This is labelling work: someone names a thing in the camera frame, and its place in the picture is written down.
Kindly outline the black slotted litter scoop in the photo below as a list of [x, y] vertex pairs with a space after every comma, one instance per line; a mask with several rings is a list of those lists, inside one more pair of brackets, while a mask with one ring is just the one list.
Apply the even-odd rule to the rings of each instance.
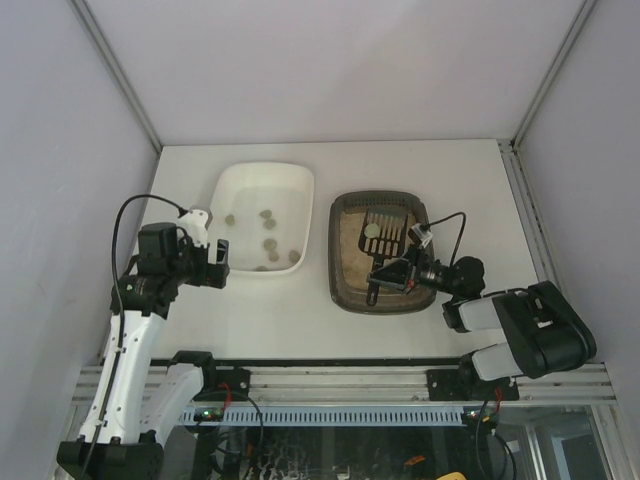
[[[377, 238], [368, 239], [364, 228], [376, 223], [380, 227]], [[408, 214], [399, 209], [369, 208], [364, 216], [358, 240], [358, 248], [372, 259], [370, 272], [386, 260], [398, 258], [405, 251]]]

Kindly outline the brown plastic litter box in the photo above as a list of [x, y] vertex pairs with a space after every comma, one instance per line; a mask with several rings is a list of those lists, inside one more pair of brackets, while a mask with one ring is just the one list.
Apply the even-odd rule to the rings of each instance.
[[330, 208], [330, 295], [357, 314], [399, 315], [422, 311], [436, 291], [410, 281], [403, 258], [410, 227], [429, 220], [419, 197], [394, 190], [363, 190], [337, 197]]

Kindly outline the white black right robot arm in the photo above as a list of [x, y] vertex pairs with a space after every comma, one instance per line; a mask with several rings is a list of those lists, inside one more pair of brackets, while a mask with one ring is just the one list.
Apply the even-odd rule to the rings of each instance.
[[503, 333], [504, 342], [461, 359], [460, 376], [469, 385], [509, 377], [537, 379], [575, 370], [596, 356], [595, 337], [553, 282], [486, 293], [484, 273], [483, 262], [475, 257], [446, 266], [412, 246], [374, 268], [368, 282], [404, 294], [418, 286], [448, 294], [442, 312], [450, 329]]

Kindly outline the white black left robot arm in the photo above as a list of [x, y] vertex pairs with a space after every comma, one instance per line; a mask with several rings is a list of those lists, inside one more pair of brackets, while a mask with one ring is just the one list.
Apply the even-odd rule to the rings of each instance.
[[100, 380], [79, 434], [60, 443], [58, 465], [74, 479], [157, 479], [164, 449], [187, 404], [215, 380], [213, 356], [180, 351], [149, 400], [152, 351], [181, 286], [222, 289], [229, 243], [210, 244], [204, 225], [160, 222], [138, 233], [136, 272], [112, 292], [111, 327]]

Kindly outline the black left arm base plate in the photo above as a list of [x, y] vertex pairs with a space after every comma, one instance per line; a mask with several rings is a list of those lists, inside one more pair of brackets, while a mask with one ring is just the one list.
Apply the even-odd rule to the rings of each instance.
[[196, 368], [196, 376], [203, 380], [202, 388], [192, 397], [198, 401], [222, 401], [228, 395], [233, 401], [239, 401], [250, 391], [251, 372], [240, 367], [204, 370]]

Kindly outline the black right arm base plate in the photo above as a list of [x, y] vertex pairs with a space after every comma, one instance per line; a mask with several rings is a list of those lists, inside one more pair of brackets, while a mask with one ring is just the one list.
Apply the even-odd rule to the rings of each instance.
[[465, 379], [458, 369], [430, 369], [426, 371], [426, 386], [431, 401], [484, 401], [520, 399], [518, 385], [510, 378], [484, 381]]

